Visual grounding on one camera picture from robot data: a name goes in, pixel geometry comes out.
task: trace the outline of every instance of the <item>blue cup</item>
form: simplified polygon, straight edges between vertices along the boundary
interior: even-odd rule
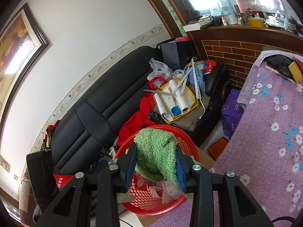
[[[181,109],[179,108],[179,106],[174,106],[172,109],[172,115],[173,116],[178,116],[181,114]]]

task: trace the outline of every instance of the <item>painting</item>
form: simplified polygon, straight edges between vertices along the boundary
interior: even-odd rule
[[[27,3],[0,33],[0,135],[19,83],[47,45]]]

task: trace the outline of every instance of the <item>green towel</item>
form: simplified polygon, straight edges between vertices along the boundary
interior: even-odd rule
[[[142,129],[134,138],[137,144],[136,171],[154,182],[169,180],[179,189],[176,176],[176,144],[174,134],[160,129]]]

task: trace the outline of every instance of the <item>floral wallpaper trim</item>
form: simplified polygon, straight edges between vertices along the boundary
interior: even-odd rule
[[[182,33],[182,35],[185,37],[187,36],[187,33],[184,31],[183,29],[183,25],[181,23],[181,21],[179,20],[176,12],[174,11],[174,9],[172,8],[171,4],[169,3],[168,0],[162,0],[164,5],[166,6],[166,8],[168,9],[168,11],[170,12],[171,16],[173,17],[175,23],[177,24],[180,32]]]
[[[115,63],[117,63],[122,57],[124,57],[129,52],[133,51],[136,47],[139,47],[140,44],[152,38],[153,36],[166,31],[163,24],[152,28],[143,34],[137,36],[136,38],[128,41],[121,47],[117,48],[110,55],[101,60],[96,66],[94,66],[85,76],[72,87],[72,89],[66,94],[63,100],[58,104],[55,110],[52,112],[48,120],[45,122],[44,126],[40,130],[34,145],[31,147],[29,153],[37,152],[42,144],[42,140],[45,136],[46,127],[54,124],[57,120],[61,119],[65,113],[71,108],[71,106],[79,99],[83,93],[95,82],[98,78],[100,78],[110,67],[112,67]],[[26,171],[26,164],[24,166],[22,172],[22,178],[20,182],[23,180],[23,175]],[[19,184],[18,196],[17,200],[20,198],[21,192],[21,183]]]

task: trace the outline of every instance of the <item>yellow sponge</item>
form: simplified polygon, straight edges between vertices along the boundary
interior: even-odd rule
[[[294,81],[296,83],[300,83],[303,80],[303,75],[302,75],[298,65],[293,61],[293,63],[291,63],[288,66],[288,68],[294,78]]]

